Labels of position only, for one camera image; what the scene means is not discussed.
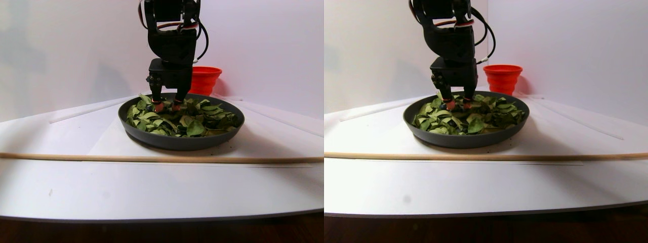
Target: dark wooden floor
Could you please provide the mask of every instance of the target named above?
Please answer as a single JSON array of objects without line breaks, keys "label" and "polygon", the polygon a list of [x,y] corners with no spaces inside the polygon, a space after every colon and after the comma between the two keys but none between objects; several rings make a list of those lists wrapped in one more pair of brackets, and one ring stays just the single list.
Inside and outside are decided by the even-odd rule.
[{"label": "dark wooden floor", "polygon": [[325,218],[327,242],[648,242],[648,207],[440,219]]},{"label": "dark wooden floor", "polygon": [[0,220],[0,242],[648,242],[648,206],[437,219],[335,218],[316,213],[146,224]]},{"label": "dark wooden floor", "polygon": [[0,220],[0,242],[323,242],[323,213],[217,222],[62,224]]}]

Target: pile of leaves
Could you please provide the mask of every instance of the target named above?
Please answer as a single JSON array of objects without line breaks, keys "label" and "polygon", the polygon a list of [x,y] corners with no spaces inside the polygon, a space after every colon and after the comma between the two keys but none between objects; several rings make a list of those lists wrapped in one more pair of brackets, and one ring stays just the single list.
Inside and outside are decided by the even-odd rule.
[{"label": "pile of leaves", "polygon": [[419,110],[412,125],[426,132],[448,135],[476,135],[512,128],[522,122],[524,111],[506,98],[475,95],[472,107],[463,109],[463,97],[454,95],[456,109],[442,110],[441,94]]},{"label": "pile of leaves", "polygon": [[126,114],[126,123],[145,132],[173,137],[207,137],[234,130],[238,126],[234,113],[211,105],[209,100],[185,99],[179,111],[172,111],[172,103],[163,101],[165,109],[153,112],[151,98],[139,95],[137,105]]}]

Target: wire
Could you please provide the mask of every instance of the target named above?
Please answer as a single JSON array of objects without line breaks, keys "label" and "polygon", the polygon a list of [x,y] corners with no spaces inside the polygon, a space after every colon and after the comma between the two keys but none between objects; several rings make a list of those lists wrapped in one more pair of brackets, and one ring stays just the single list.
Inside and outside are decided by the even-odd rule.
[{"label": "wire", "polygon": [[453,23],[457,23],[457,21],[456,20],[448,20],[448,21],[444,21],[444,22],[438,22],[438,23],[434,24],[434,26],[441,27],[441,26],[449,25],[449,24],[453,24]]},{"label": "wire", "polygon": [[142,24],[144,29],[148,30],[148,27],[144,24],[144,18],[142,17],[142,2],[144,0],[139,0],[139,5],[137,5],[137,13],[139,14],[139,22]]},{"label": "wire", "polygon": [[481,40],[479,40],[479,41],[477,41],[477,43],[475,43],[475,46],[478,46],[483,41],[485,41],[486,37],[488,37],[488,29],[486,28],[486,24],[484,24],[484,35],[481,37]]},{"label": "wire", "polygon": [[470,21],[468,21],[468,22],[466,22],[466,23],[454,24],[454,27],[455,27],[455,28],[470,27],[470,26],[472,26],[474,23],[475,23],[475,21],[474,21],[473,19],[471,19]]},{"label": "wire", "polygon": [[203,30],[203,32],[205,32],[205,50],[203,50],[202,54],[197,58],[198,60],[200,60],[200,58],[202,58],[205,55],[207,49],[209,48],[209,35],[207,33],[207,29],[205,28],[205,25],[202,24],[200,19],[198,20],[198,25]]},{"label": "wire", "polygon": [[180,26],[180,24],[182,24],[182,23],[181,22],[165,23],[164,25],[158,25],[157,28],[162,29],[162,28],[167,28],[167,27],[171,27],[171,26]]},{"label": "wire", "polygon": [[492,50],[491,50],[491,53],[489,53],[488,56],[486,56],[486,58],[484,58],[484,59],[480,60],[479,62],[477,62],[477,64],[481,64],[483,62],[486,62],[488,60],[488,58],[490,58],[492,56],[492,54],[495,53],[495,46],[496,46],[495,33],[492,32],[491,26],[488,23],[486,23],[486,20],[484,19],[484,17],[482,16],[482,14],[479,11],[477,11],[475,8],[472,8],[472,12],[473,12],[472,15],[477,17],[477,19],[480,20],[484,24],[484,26],[486,26],[487,32],[490,33],[491,37],[492,37]]},{"label": "wire", "polygon": [[414,3],[412,3],[412,0],[409,0],[409,2],[410,2],[411,14],[414,15],[414,18],[416,19],[416,22],[419,22],[419,24],[422,24],[421,20],[419,20],[419,17],[416,16],[416,12],[414,11]]}]

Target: white table surface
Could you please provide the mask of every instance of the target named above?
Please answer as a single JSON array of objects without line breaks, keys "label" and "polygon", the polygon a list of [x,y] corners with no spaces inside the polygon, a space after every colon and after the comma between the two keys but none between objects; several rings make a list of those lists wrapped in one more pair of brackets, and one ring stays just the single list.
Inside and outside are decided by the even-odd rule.
[{"label": "white table surface", "polygon": [[[0,151],[37,154],[321,157],[323,121],[238,102],[246,116],[230,142],[195,153],[150,150],[115,129],[120,105],[49,124],[114,100],[0,123]],[[197,220],[323,210],[323,163],[291,166],[99,163],[0,159],[0,216],[28,220]]]},{"label": "white table surface", "polygon": [[[424,97],[326,114],[325,151],[376,154],[621,154],[648,152],[648,127],[548,100],[522,100],[531,116],[511,140],[455,150],[412,136],[407,106],[341,118]],[[540,106],[572,114],[623,140]],[[648,161],[524,163],[325,159],[325,214],[353,217],[449,217],[572,211],[648,201]]]}]

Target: cable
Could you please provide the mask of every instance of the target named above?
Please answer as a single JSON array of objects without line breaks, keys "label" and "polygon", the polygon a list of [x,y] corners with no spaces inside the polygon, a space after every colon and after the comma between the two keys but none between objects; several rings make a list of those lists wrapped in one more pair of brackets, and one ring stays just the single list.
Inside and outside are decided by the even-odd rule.
[{"label": "cable", "polygon": [[448,21],[444,21],[444,22],[438,22],[438,23],[434,24],[434,26],[441,27],[441,26],[449,25],[449,24],[453,24],[453,23],[457,23],[457,21],[456,20],[448,20]]},{"label": "cable", "polygon": [[207,49],[209,48],[209,35],[207,33],[207,29],[205,28],[205,25],[202,24],[200,19],[198,20],[198,25],[203,30],[203,32],[205,32],[205,50],[203,50],[202,54],[197,58],[197,60],[200,60],[200,58],[202,58],[205,55]]},{"label": "cable", "polygon": [[144,0],[139,0],[139,5],[137,5],[137,13],[139,14],[139,22],[142,24],[144,29],[148,30],[148,27],[144,24],[144,18],[142,17],[142,1]]},{"label": "cable", "polygon": [[[194,19],[200,25],[200,0],[198,0],[196,4],[198,5],[198,12],[196,13],[196,17],[194,17]],[[202,34],[202,28],[198,27],[198,35],[196,36],[196,40],[200,38],[200,34]]]},{"label": "cable", "polygon": [[495,33],[493,33],[493,31],[491,29],[491,26],[488,23],[486,23],[486,20],[484,19],[484,17],[482,16],[482,14],[479,11],[477,11],[475,8],[472,8],[472,12],[473,12],[472,15],[477,17],[477,19],[480,20],[484,24],[484,26],[486,26],[486,31],[491,33],[491,37],[492,37],[492,50],[491,50],[491,53],[489,53],[488,56],[486,56],[486,58],[484,58],[484,59],[477,62],[477,64],[481,64],[483,62],[486,62],[492,56],[492,54],[495,53],[495,46],[496,46]]},{"label": "cable", "polygon": [[165,23],[164,25],[158,25],[157,28],[162,29],[162,28],[167,28],[167,27],[171,27],[171,26],[180,26],[180,24],[182,24],[182,23],[181,22]]},{"label": "cable", "polygon": [[481,40],[479,40],[479,41],[477,41],[477,43],[475,43],[475,46],[477,46],[477,45],[481,44],[483,41],[485,41],[486,37],[488,37],[488,29],[486,28],[486,24],[484,24],[484,35],[481,37]]}]

